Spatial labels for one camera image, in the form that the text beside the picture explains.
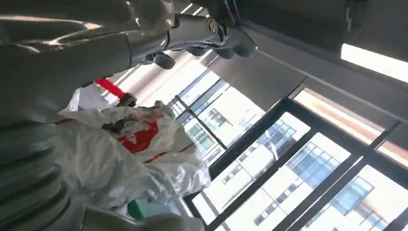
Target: green object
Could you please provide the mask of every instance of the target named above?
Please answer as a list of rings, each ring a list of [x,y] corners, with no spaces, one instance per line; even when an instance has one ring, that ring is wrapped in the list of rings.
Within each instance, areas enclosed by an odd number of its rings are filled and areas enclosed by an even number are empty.
[[[133,200],[127,206],[127,213],[136,220],[143,220],[146,217],[143,215],[138,203]]]

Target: wall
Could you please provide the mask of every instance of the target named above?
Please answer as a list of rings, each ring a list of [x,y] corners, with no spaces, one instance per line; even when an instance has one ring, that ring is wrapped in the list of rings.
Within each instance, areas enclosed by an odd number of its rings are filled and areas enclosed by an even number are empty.
[[[408,122],[406,83],[362,70],[350,63],[330,61],[305,52],[273,37],[246,30],[258,45],[251,59],[217,60],[209,67],[262,109],[269,109],[298,84],[389,128],[397,121]],[[391,136],[402,147],[407,129]]]
[[[217,59],[209,68],[265,111],[306,78],[259,51],[250,59]]]

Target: metal bolt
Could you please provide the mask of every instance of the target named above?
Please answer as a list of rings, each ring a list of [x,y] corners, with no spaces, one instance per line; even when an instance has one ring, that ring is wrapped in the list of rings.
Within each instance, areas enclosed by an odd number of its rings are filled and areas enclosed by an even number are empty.
[[[214,19],[209,19],[208,29],[213,33],[216,33],[218,31],[218,24]]]
[[[171,20],[171,19],[167,19],[167,20],[166,20],[166,23],[167,23],[167,25],[170,26],[170,27],[173,27],[173,26],[174,26],[174,22],[173,22],[173,20]]]

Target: window frame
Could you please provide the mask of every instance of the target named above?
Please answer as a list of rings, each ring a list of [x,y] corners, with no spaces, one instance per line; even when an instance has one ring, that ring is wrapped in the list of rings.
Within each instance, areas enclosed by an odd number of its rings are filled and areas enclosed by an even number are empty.
[[[198,113],[204,111],[205,108],[208,107],[208,105],[205,105],[203,109],[203,103],[212,96],[211,93],[216,92],[223,86],[223,84],[225,84],[223,83],[223,80],[217,81],[210,89],[208,89],[191,105],[184,104],[183,106],[186,107],[186,110],[178,116],[178,119],[181,120],[180,122],[185,121],[191,116],[200,121],[198,116],[195,115],[195,112],[197,112],[197,110]],[[266,131],[268,131],[285,112],[292,114],[294,117],[310,126],[310,131],[308,131],[300,140],[298,140],[292,147],[290,147],[286,151],[286,153],[275,163],[269,166],[269,168],[257,180],[255,180],[255,182],[253,182],[251,186],[247,187],[241,195],[235,198],[235,200],[232,201],[222,213],[216,214],[217,217],[209,225],[206,225],[206,230],[213,231],[219,226],[223,226],[223,228],[227,231],[230,230],[228,226],[225,226],[225,221],[227,220],[227,218],[232,213],[234,213],[243,203],[245,203],[246,200],[250,196],[252,196],[256,192],[256,190],[258,190],[271,176],[273,176],[280,167],[289,163],[291,157],[293,157],[304,145],[306,145],[310,141],[310,139],[318,132],[346,149],[351,153],[351,155],[342,163],[340,163],[337,168],[331,174],[329,174],[329,176],[325,180],[323,180],[314,189],[314,191],[305,200],[303,200],[291,213],[289,213],[288,216],[284,218],[272,231],[300,230],[349,182],[351,182],[352,179],[358,174],[359,170],[361,170],[366,165],[372,166],[374,169],[378,170],[402,187],[406,189],[408,188],[408,179],[404,179],[403,177],[401,177],[401,174],[406,175],[407,171],[402,167],[392,163],[392,161],[375,153],[376,149],[382,144],[382,142],[386,140],[387,136],[392,130],[394,130],[397,124],[385,130],[372,142],[372,144],[366,146],[356,138],[352,137],[350,134],[337,128],[330,122],[325,121],[318,115],[313,114],[311,111],[305,109],[302,105],[292,101],[292,98],[293,97],[284,98],[283,100],[278,102],[230,147],[227,148],[225,145],[222,145],[222,142],[219,142],[220,145],[225,149],[225,152],[209,167],[212,179],[215,179],[217,176],[219,176],[219,174],[221,174],[221,172],[235,160],[240,161],[239,158],[241,157],[241,155],[243,155],[244,152],[259,137],[261,137]],[[192,203],[192,200],[199,193],[200,192],[196,192],[184,198],[184,201],[186,202],[193,215],[198,218],[200,218],[201,215]]]

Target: glass pane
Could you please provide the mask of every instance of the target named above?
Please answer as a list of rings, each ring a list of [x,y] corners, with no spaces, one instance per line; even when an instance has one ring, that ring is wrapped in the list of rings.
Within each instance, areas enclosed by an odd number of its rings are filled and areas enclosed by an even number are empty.
[[[294,100],[365,144],[371,144],[384,131],[384,128],[312,90],[304,89]]]
[[[233,87],[229,87],[198,117],[227,146],[231,146],[265,112]]]
[[[214,179],[209,188],[204,189],[193,199],[204,221],[207,224],[211,223],[309,129],[309,126],[293,115],[284,113],[274,125]]]
[[[303,231],[382,231],[408,206],[408,191],[371,166],[364,167]]]
[[[395,161],[400,166],[408,168],[408,151],[406,149],[386,141],[377,151]]]
[[[184,125],[184,129],[195,145],[197,145],[198,150],[204,156],[204,160],[208,165],[215,162],[224,153],[225,150],[198,123],[197,119],[191,119]]]
[[[184,110],[186,110],[186,108],[178,100],[172,100],[168,104],[168,106],[170,106],[171,109],[173,109],[173,113],[176,117],[183,113]]]
[[[202,95],[206,90],[208,90],[212,85],[214,85],[218,80],[219,76],[214,72],[210,71],[205,75],[200,81],[198,81],[187,93],[185,93],[181,99],[190,105],[193,103],[200,95]]]
[[[316,134],[225,223],[233,231],[274,229],[349,155]]]

